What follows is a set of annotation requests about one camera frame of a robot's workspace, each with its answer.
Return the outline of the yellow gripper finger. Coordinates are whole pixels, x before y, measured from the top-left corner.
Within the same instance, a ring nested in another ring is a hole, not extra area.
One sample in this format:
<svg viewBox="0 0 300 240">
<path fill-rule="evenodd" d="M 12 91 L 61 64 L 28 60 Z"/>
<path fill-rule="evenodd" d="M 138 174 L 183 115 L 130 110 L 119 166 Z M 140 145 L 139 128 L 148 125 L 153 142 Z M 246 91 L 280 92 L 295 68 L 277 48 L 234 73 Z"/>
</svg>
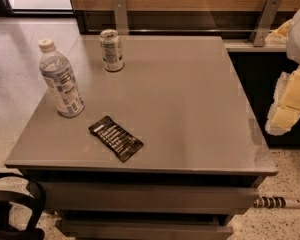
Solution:
<svg viewBox="0 0 300 240">
<path fill-rule="evenodd" d="M 285 45 L 290 24 L 291 20 L 288 20 L 269 33 L 265 39 L 265 43 L 267 45 Z"/>
<path fill-rule="evenodd" d="M 292 73 L 281 73 L 273 98 L 265 130 L 270 135 L 281 136 L 300 119 L 300 66 Z"/>
</svg>

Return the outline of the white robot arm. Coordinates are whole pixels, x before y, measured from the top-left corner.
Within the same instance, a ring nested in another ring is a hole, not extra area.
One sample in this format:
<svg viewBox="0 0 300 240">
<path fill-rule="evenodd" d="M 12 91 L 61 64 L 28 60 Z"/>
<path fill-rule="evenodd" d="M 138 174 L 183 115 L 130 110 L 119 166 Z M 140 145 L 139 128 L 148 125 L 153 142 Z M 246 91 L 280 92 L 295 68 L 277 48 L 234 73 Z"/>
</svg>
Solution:
<svg viewBox="0 0 300 240">
<path fill-rule="evenodd" d="M 281 73 L 267 115 L 266 132 L 281 136 L 289 132 L 300 119 L 300 9 L 275 33 L 285 35 L 287 57 L 298 64 L 292 73 Z"/>
</svg>

